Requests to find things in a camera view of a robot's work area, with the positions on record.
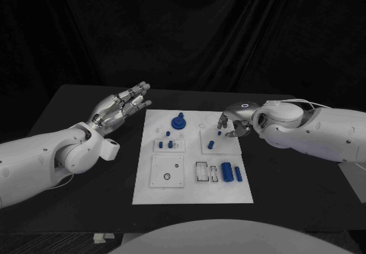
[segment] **white base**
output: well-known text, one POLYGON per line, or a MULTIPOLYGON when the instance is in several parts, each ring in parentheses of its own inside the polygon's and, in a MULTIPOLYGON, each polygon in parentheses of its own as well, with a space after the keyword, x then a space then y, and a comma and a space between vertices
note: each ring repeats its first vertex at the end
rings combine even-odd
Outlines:
POLYGON ((218 139, 218 120, 222 112, 212 111, 170 111, 147 110, 146 124, 143 128, 141 150, 137 168, 135 190, 133 204, 219 204, 219 203, 252 203, 252 193, 243 168, 241 146, 238 138, 225 137, 225 133, 233 130, 232 122, 228 128, 220 129, 220 145, 228 147, 222 154, 202 153, 200 130, 215 130, 212 139, 218 139), (182 130, 171 127, 171 119, 183 112, 187 122, 182 130), (186 152, 154 152, 156 140, 184 140, 186 152), (238 155, 225 154, 232 152, 231 146, 236 143, 238 155), (153 188, 150 187, 153 155, 174 155, 184 158, 184 187, 183 188, 153 188), (196 162, 207 162, 207 168, 218 168, 218 183, 197 182, 196 162), (220 164, 229 162, 232 165, 233 181, 223 182, 220 164), (241 168, 242 182, 238 182, 235 166, 241 168))

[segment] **robotic hand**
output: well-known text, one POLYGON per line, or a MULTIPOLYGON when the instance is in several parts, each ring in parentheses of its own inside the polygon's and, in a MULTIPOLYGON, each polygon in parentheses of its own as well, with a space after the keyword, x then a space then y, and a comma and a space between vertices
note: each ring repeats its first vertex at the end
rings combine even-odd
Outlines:
POLYGON ((259 106, 238 102, 225 109, 218 128, 228 127, 232 120, 235 131, 228 137, 246 136, 254 128, 259 138, 277 148, 298 152, 336 162, 366 163, 366 113, 329 108, 303 99, 267 101, 259 106), (321 106, 310 111, 290 102, 321 106))
POLYGON ((0 144, 0 208, 56 186, 60 180, 91 169, 98 158, 114 160, 120 145, 104 139, 140 109, 150 85, 141 82, 109 95, 95 106, 86 123, 0 144))

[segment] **table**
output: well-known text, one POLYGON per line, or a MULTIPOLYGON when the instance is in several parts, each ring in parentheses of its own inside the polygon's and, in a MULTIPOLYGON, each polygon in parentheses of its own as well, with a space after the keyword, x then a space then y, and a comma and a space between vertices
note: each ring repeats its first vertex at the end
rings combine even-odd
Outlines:
MULTIPOLYGON (((127 89, 63 85, 29 137, 86 121, 98 102, 127 89)), ((161 110, 222 111, 238 101, 262 105, 269 99, 291 98, 157 89, 147 93, 148 108, 161 110)), ((24 113, 32 113, 32 101, 24 113)), ((147 233, 209 219, 249 220, 294 230, 366 229, 365 209, 337 163, 272 147, 255 132, 239 139, 254 204, 133 205, 144 118, 143 110, 107 136, 121 145, 114 161, 99 158, 63 187, 0 210, 1 233, 147 233)))

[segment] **blue object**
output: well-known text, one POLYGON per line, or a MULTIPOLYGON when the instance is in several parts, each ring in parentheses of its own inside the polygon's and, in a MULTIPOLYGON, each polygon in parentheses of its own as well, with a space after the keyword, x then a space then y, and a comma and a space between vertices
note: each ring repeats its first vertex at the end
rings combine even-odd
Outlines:
POLYGON ((176 118, 173 118, 173 120, 171 120, 171 127, 176 130, 182 130, 186 127, 186 120, 183 117, 184 117, 183 113, 180 112, 179 116, 176 118))
POLYGON ((210 143, 207 144, 207 148, 209 148, 209 149, 212 149, 213 144, 215 144, 215 142, 213 142, 213 141, 210 141, 210 143))
POLYGON ((232 169, 231 169, 231 163, 223 162, 220 164, 222 170, 223 170, 223 181, 225 182, 232 182, 233 181, 233 174, 232 174, 232 169))
POLYGON ((241 174, 239 167, 235 167, 235 173, 236 173, 236 179, 238 179, 238 181, 242 182, 242 174, 241 174))

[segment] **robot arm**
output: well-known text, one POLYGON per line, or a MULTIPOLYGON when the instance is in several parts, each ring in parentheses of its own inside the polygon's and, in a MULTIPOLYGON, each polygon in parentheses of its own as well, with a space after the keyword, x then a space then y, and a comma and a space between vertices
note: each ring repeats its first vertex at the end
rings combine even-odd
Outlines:
POLYGON ((249 134, 254 128, 259 138, 277 148, 292 148, 298 152, 336 162, 366 161, 366 113, 329 108, 304 111, 290 102, 268 101, 262 107, 252 102, 238 102, 223 111, 218 128, 233 121, 235 131, 228 137, 249 134))
POLYGON ((72 174, 91 169, 101 157, 114 160, 120 145, 104 139, 140 109, 150 85, 141 82, 95 106, 89 120, 66 130, 0 145, 0 208, 56 186, 72 174))

